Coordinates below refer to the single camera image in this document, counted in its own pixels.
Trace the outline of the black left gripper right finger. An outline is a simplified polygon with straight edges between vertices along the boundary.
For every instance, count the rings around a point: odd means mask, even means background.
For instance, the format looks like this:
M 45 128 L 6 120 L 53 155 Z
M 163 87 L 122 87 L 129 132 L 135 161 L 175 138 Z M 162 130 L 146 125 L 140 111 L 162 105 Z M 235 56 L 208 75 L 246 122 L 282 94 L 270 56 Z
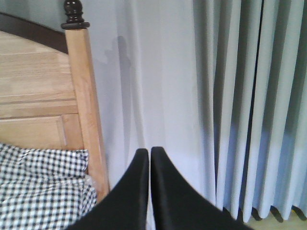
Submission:
M 158 230 L 248 230 L 202 197 L 162 147 L 151 149 L 151 196 Z

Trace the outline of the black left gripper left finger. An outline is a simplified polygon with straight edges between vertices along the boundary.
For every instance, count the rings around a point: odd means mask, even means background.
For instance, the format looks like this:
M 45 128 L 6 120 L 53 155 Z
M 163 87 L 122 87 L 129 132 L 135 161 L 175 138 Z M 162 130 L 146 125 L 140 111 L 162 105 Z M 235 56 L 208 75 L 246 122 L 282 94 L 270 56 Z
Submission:
M 149 190 L 147 149 L 137 149 L 122 178 L 89 213 L 69 230 L 144 230 Z

